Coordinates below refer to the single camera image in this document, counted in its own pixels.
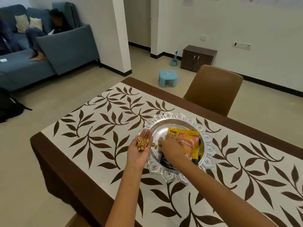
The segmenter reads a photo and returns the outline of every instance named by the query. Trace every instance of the brown chair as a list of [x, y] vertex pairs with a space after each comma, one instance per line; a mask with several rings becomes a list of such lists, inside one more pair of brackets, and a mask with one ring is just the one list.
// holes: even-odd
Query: brown chair
[[184, 99], [227, 116], [243, 82], [243, 77], [209, 65], [197, 72]]
[[79, 214], [75, 214], [70, 221], [67, 223], [65, 227], [91, 227], [87, 221], [80, 216]]

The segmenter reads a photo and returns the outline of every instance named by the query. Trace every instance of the blue sofa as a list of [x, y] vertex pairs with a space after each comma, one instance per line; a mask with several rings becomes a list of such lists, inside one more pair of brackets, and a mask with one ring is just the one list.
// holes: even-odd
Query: blue sofa
[[90, 25], [82, 24], [78, 12], [71, 3], [52, 3], [60, 9], [73, 30], [37, 38], [47, 60], [31, 61], [32, 50], [25, 34], [17, 32], [15, 16], [26, 14], [42, 20], [43, 31], [53, 29], [46, 9], [25, 9], [22, 5], [0, 8], [2, 17], [10, 24], [15, 37], [24, 50], [0, 56], [7, 62], [0, 63], [0, 87], [14, 91], [53, 75], [61, 75], [100, 58]]

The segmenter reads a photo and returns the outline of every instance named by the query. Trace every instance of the black backpack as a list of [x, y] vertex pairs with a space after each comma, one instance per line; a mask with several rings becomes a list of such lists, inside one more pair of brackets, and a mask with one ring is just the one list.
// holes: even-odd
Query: black backpack
[[13, 98], [6, 89], [0, 88], [0, 123], [22, 114], [24, 109], [32, 111]]

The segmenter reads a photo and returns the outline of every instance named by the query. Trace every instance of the cabinet door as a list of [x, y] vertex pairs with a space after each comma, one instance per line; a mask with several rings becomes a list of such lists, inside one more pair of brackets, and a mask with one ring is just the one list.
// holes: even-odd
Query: cabinet door
[[202, 65], [205, 65], [205, 64], [211, 65], [213, 58], [214, 57], [212, 57], [212, 56], [197, 54], [193, 71], [198, 72]]
[[197, 53], [184, 50], [180, 67], [192, 71], [194, 69], [196, 60], [197, 60]]

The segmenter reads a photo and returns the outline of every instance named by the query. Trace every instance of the dining table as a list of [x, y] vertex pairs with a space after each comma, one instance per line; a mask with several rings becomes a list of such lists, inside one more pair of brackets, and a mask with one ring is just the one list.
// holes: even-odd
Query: dining table
[[[303, 226], [303, 149], [131, 77], [30, 139], [48, 192], [90, 225], [105, 226], [128, 145], [146, 121], [167, 112], [194, 118], [212, 137], [210, 176], [279, 227]], [[191, 183], [166, 183], [146, 165], [135, 226], [213, 225], [227, 226]]]

